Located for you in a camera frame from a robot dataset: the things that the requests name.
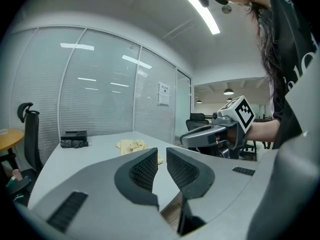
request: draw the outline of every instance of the person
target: person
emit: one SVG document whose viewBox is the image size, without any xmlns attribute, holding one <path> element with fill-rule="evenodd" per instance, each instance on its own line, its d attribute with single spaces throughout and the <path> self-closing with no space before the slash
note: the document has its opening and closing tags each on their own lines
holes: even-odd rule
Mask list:
<svg viewBox="0 0 320 240">
<path fill-rule="evenodd" d="M 315 56 L 318 48 L 315 29 L 292 0 L 216 1 L 222 5 L 232 2 L 247 8 L 256 23 L 261 62 L 269 78 L 273 120 L 254 122 L 247 139 L 274 142 L 273 148 L 278 149 L 285 141 L 302 133 L 285 95 Z M 233 137 L 233 133 L 228 132 L 228 136 Z"/>
</svg>

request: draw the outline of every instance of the fluorescent light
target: fluorescent light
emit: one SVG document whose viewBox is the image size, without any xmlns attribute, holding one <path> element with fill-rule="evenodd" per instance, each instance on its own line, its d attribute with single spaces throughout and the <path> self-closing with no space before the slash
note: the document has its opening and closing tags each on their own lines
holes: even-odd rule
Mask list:
<svg viewBox="0 0 320 240">
<path fill-rule="evenodd" d="M 214 17 L 211 15 L 210 11 L 208 8 L 202 7 L 201 3 L 199 0 L 188 0 L 193 7 L 198 11 L 198 13 L 201 15 L 207 26 L 209 27 L 211 33 L 213 35 L 219 34 L 220 30 L 218 28 L 218 25 L 214 19 Z"/>
<path fill-rule="evenodd" d="M 97 80 L 96 79 L 88 79 L 88 78 L 81 78 L 81 77 L 78 77 L 79 80 L 87 80 L 87 81 L 93 81 L 93 82 L 96 82 Z"/>
<path fill-rule="evenodd" d="M 85 50 L 90 50 L 94 51 L 95 47 L 91 45 L 85 45 L 85 44 L 76 44 L 76 43 L 60 43 L 62 48 L 77 48 L 77 49 L 85 49 Z"/>
<path fill-rule="evenodd" d="M 130 61 L 130 62 L 133 62 L 133 63 L 135 63 L 135 64 L 138 64 L 138 60 L 137 60 L 137 59 L 131 58 L 131 57 L 126 56 L 126 55 L 123 55 L 123 56 L 122 56 L 122 59 L 127 60 L 127 61 Z M 150 66 L 150 65 L 148 65 L 148 64 L 146 64 L 146 63 L 143 63 L 142 61 L 139 62 L 139 65 L 147 68 L 148 70 L 152 68 L 152 66 Z"/>
<path fill-rule="evenodd" d="M 124 86 L 124 87 L 129 87 L 129 85 L 124 85 L 124 84 L 115 83 L 115 82 L 111 82 L 110 84 L 115 85 L 115 86 Z"/>
</svg>

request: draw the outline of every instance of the hand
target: hand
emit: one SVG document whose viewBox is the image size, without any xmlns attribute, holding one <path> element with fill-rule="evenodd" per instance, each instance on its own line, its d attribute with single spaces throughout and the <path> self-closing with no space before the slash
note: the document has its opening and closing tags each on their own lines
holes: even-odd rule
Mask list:
<svg viewBox="0 0 320 240">
<path fill-rule="evenodd" d="M 232 144 L 235 144 L 235 143 L 236 143 L 236 134 L 237 134 L 236 130 L 235 130 L 234 128 L 231 128 L 231 129 L 229 129 L 229 130 L 227 131 L 227 137 L 226 137 L 226 139 L 227 139 L 228 141 L 230 141 Z M 215 136 L 215 139 L 216 139 L 217 141 L 219 141 L 219 140 L 220 140 L 220 135 Z"/>
</svg>

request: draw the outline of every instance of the chair headrest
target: chair headrest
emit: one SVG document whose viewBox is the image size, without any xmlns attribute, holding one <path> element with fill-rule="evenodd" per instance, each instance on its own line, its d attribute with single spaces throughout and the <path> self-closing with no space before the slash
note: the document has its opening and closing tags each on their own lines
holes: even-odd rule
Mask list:
<svg viewBox="0 0 320 240">
<path fill-rule="evenodd" d="M 193 121 L 204 121 L 206 120 L 206 116 L 203 113 L 191 113 L 190 120 Z"/>
<path fill-rule="evenodd" d="M 29 112 L 29 109 L 31 106 L 33 106 L 34 104 L 31 102 L 27 102 L 27 103 L 22 103 L 19 107 L 18 107 L 18 111 L 17 111 L 17 115 L 18 118 L 21 120 L 22 123 L 25 122 L 25 118 L 27 116 L 27 113 Z"/>
</svg>

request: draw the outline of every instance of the white lettering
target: white lettering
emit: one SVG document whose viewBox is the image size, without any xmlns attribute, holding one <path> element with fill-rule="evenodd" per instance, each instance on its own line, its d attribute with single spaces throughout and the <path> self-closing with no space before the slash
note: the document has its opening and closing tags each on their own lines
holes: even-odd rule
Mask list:
<svg viewBox="0 0 320 240">
<path fill-rule="evenodd" d="M 291 90 L 292 87 L 294 87 L 295 83 L 293 81 L 288 82 L 288 89 Z"/>
<path fill-rule="evenodd" d="M 299 80 L 299 79 L 300 79 L 300 74 L 299 74 L 299 71 L 298 71 L 298 68 L 297 68 L 297 66 L 296 66 L 296 65 L 294 66 L 293 71 L 294 71 L 294 72 L 295 72 L 295 74 L 296 74 L 296 78 L 298 78 L 298 80 Z"/>
<path fill-rule="evenodd" d="M 306 63 L 305 63 L 305 58 L 307 55 L 310 55 L 312 57 L 312 59 L 315 57 L 315 54 L 313 52 L 308 52 L 307 54 L 305 54 L 302 58 L 302 61 L 301 61 L 301 69 L 302 69 L 302 73 L 304 74 L 307 69 L 306 69 Z"/>
</svg>

